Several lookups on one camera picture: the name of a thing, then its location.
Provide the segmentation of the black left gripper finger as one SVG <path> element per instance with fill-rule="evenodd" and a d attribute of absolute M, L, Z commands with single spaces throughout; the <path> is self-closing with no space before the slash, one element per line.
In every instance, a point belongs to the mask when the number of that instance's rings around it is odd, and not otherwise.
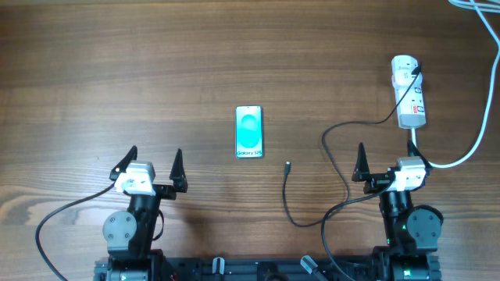
<path fill-rule="evenodd" d="M 127 154 L 112 168 L 109 179 L 117 180 L 121 173 L 124 173 L 128 165 L 138 157 L 138 148 L 133 145 Z"/>
<path fill-rule="evenodd" d="M 180 148 L 177 149 L 176 157 L 170 172 L 170 179 L 173 182 L 173 188 L 176 192 L 187 192 L 188 181 L 184 171 L 183 152 Z"/>

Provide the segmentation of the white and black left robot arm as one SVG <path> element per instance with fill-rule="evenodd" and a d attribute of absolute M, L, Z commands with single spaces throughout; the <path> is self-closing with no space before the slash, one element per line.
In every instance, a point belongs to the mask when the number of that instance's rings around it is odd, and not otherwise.
<path fill-rule="evenodd" d="M 170 172 L 170 185 L 154 182 L 151 162 L 137 160 L 133 146 L 111 170 L 109 178 L 119 193 L 130 197 L 125 211 L 112 213 L 102 232 L 107 242 L 108 260 L 95 266 L 95 280 L 177 280 L 176 269 L 152 242 L 161 237 L 155 233 L 157 218 L 162 218 L 161 200 L 174 201 L 178 193 L 188 190 L 183 152 L 177 150 Z"/>

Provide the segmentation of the turquoise screen smartphone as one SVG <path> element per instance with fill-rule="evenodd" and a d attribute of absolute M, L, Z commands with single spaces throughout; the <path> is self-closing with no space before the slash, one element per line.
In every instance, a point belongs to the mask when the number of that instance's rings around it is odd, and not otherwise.
<path fill-rule="evenodd" d="M 242 105 L 235 109 L 235 155 L 237 158 L 262 158 L 263 108 Z"/>

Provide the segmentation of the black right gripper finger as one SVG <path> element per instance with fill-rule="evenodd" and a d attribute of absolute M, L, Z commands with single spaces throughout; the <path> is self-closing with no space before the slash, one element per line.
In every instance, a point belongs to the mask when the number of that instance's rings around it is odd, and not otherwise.
<path fill-rule="evenodd" d="M 352 174 L 353 182 L 368 181 L 370 179 L 370 167 L 366 157 L 363 142 L 359 143 L 355 168 Z"/>
<path fill-rule="evenodd" d="M 416 145 L 413 143 L 412 140 L 408 140 L 407 142 L 407 152 L 410 157 L 420 157 L 420 159 L 423 161 L 423 164 L 425 165 L 426 170 L 432 170 L 433 167 L 432 165 L 426 160 L 426 158 L 420 153 Z"/>

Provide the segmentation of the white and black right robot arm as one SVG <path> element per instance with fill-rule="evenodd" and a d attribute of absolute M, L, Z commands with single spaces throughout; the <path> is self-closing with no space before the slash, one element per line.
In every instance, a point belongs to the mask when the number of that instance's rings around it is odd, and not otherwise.
<path fill-rule="evenodd" d="M 408 156 L 397 159 L 385 173 L 372 173 L 363 144 L 359 144 L 352 181 L 363 182 L 363 192 L 380 199 L 386 247 L 375 247 L 372 253 L 375 280 L 441 280 L 441 266 L 433 253 L 444 216 L 429 205 L 412 202 L 411 193 L 424 187 L 431 164 L 415 144 L 407 144 Z"/>

